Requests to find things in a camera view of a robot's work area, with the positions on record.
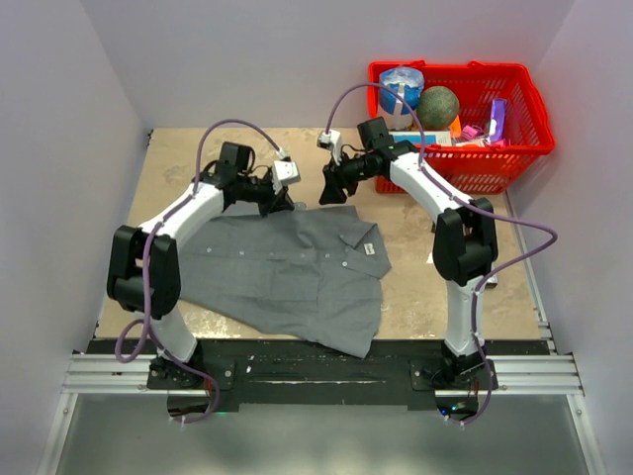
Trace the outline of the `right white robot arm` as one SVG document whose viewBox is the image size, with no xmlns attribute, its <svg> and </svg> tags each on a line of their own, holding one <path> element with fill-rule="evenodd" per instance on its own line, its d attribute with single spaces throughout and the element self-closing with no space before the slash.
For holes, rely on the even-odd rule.
<svg viewBox="0 0 633 475">
<path fill-rule="evenodd" d="M 420 147 L 395 141 L 383 119 L 360 124 L 358 133 L 362 147 L 354 156 L 344 152 L 339 132 L 318 136 L 317 145 L 330 153 L 318 201 L 343 204 L 359 182 L 382 176 L 426 211 L 434 225 L 432 262 L 446 282 L 448 303 L 441 360 L 430 383 L 464 388 L 487 364 L 481 321 L 486 277 L 498 257 L 494 208 L 489 200 L 474 200 L 452 187 L 420 156 Z"/>
</svg>

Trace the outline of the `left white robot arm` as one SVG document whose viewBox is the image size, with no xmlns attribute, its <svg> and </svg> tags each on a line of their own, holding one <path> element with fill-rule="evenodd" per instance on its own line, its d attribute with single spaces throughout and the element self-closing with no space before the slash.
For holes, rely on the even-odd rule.
<svg viewBox="0 0 633 475">
<path fill-rule="evenodd" d="M 252 147 L 223 143 L 218 158 L 199 166 L 184 194 L 156 217 L 137 227 L 123 225 L 113 235 L 106 292 L 135 315 L 141 334 L 130 354 L 118 341 L 115 355 L 134 361 L 147 340 L 157 348 L 151 370 L 183 388 L 211 388 L 199 344 L 178 308 L 181 295 L 179 252 L 204 224 L 237 203 L 253 203 L 261 216 L 293 210 L 290 185 L 300 181 L 298 165 L 284 150 L 254 173 Z"/>
</svg>

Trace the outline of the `grey button shirt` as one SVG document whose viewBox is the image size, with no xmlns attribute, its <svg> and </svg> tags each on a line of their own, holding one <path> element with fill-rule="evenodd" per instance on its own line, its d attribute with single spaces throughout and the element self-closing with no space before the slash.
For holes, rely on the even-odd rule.
<svg viewBox="0 0 633 475">
<path fill-rule="evenodd" d="M 370 242 L 376 253 L 367 255 Z M 248 325 L 364 358 L 391 262 L 352 206 L 221 216 L 179 252 L 184 301 Z"/>
</svg>

